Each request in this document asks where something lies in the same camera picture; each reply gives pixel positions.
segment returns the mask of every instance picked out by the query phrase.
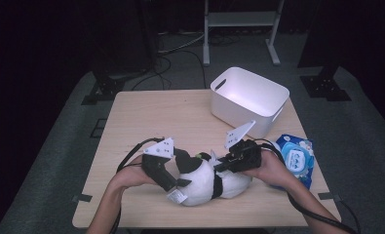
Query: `hand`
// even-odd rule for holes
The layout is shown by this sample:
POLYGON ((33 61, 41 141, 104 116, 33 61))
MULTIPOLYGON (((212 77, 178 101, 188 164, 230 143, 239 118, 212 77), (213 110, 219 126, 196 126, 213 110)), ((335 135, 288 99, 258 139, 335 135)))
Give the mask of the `hand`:
POLYGON ((242 172, 247 176, 261 179, 262 181, 275 186, 287 188, 295 180, 295 176, 278 159, 272 151, 261 151, 261 167, 242 172))
POLYGON ((140 186, 142 184, 156 184, 141 167, 142 155, 137 156, 131 163, 117 173, 110 183, 124 188, 140 186))

